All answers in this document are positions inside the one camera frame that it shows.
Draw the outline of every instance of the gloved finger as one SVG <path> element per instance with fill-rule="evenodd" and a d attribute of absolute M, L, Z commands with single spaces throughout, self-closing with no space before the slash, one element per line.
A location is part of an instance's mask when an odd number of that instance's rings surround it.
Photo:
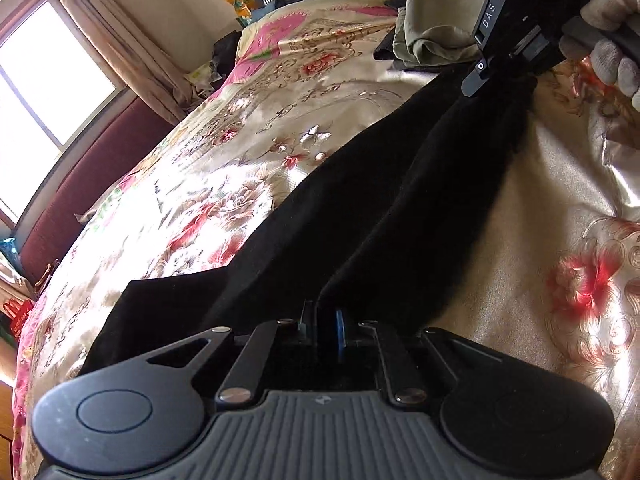
<path fill-rule="evenodd" d="M 636 12 L 640 12 L 640 0 L 590 0 L 580 15 L 592 27 L 616 30 Z"/>
<path fill-rule="evenodd" d="M 618 66 L 618 88 L 627 97 L 633 97 L 640 89 L 640 69 L 628 57 L 623 57 Z"/>
<path fill-rule="evenodd" d="M 618 80 L 618 67 L 623 54 L 620 48 L 609 40 L 600 40 L 591 53 L 591 65 L 595 75 L 607 85 Z"/>
<path fill-rule="evenodd" d="M 590 51 L 580 41 L 571 36 L 564 35 L 558 43 L 562 55 L 571 61 L 581 61 L 590 54 Z"/>

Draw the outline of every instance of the bed sheet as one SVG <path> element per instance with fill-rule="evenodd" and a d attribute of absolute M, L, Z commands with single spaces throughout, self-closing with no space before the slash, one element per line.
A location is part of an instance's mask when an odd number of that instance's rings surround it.
<path fill-rule="evenodd" d="M 226 265 L 314 168 L 428 83 L 372 59 L 395 22 L 383 1 L 306 0 L 250 26 L 221 91 L 111 193 L 25 326 L 16 478 L 40 461 L 30 410 L 78 372 L 130 280 Z M 617 421 L 601 473 L 622 480 L 640 426 L 640 134 L 624 103 L 592 102 L 579 73 L 564 64 L 540 78 L 526 145 L 433 324 L 601 393 Z"/>

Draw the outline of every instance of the gloved hand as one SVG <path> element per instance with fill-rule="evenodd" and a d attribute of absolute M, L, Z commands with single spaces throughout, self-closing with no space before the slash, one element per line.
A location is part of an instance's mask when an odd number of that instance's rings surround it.
<path fill-rule="evenodd" d="M 591 0 L 580 15 L 592 27 L 616 30 L 623 22 L 640 35 L 640 0 Z M 590 52 L 586 38 L 563 36 L 560 50 L 567 59 L 581 60 Z M 620 91 L 632 98 L 634 108 L 640 111 L 640 68 L 626 57 L 610 40 L 599 40 L 591 54 L 596 76 L 605 84 L 616 84 Z"/>

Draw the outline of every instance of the window mullion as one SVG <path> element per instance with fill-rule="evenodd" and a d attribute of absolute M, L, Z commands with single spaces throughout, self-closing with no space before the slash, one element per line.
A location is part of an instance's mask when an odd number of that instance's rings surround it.
<path fill-rule="evenodd" d="M 38 126 L 42 129 L 42 131 L 46 134 L 46 136 L 49 137 L 49 140 L 55 144 L 57 149 L 62 151 L 63 146 L 60 143 L 60 141 L 56 138 L 53 132 L 47 128 L 47 125 L 44 122 L 42 122 L 42 120 L 40 119 L 40 117 L 38 117 L 38 114 L 35 112 L 35 110 L 31 108 L 29 103 L 25 100 L 25 98 L 22 96 L 20 91 L 17 89 L 14 82 L 11 81 L 11 78 L 9 77 L 8 73 L 4 71 L 4 68 L 2 68 L 1 64 L 0 64 L 0 77 L 2 77 L 4 81 L 6 81 L 11 91 L 18 98 L 18 101 L 21 102 L 22 106 L 24 106 L 25 110 L 28 111 L 29 115 L 33 117 L 33 120 L 38 123 Z"/>

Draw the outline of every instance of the curtain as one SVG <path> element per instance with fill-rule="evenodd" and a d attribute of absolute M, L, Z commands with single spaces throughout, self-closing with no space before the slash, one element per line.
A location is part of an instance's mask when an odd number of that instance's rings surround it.
<path fill-rule="evenodd" d="M 60 0 L 80 30 L 120 78 L 171 124 L 197 100 L 194 88 L 169 56 L 114 0 Z"/>

